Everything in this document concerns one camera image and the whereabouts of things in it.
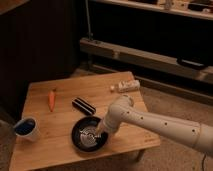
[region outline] wooden tabletop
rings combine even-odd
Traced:
[[[121,95],[110,92],[110,85],[132,79],[131,72],[121,72],[31,83],[22,117],[34,117],[41,136],[33,143],[16,139],[10,170],[46,168],[160,145],[158,135],[127,123],[122,123],[119,131],[95,152],[80,152],[72,143],[72,128],[79,119],[85,117],[72,106],[72,100],[81,97],[95,106],[95,116],[102,118],[109,104]],[[50,112],[48,93],[55,88],[55,108]],[[125,94],[134,99],[135,108],[147,111],[140,91]]]

